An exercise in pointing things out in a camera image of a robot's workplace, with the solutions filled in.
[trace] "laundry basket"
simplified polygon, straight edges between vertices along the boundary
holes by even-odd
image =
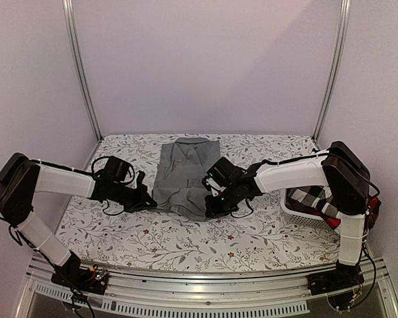
[[[283,189],[280,192],[281,192],[280,203],[286,222],[296,223],[298,225],[304,225],[306,227],[316,227],[319,229],[330,228],[322,217],[290,210],[286,206],[287,189]]]

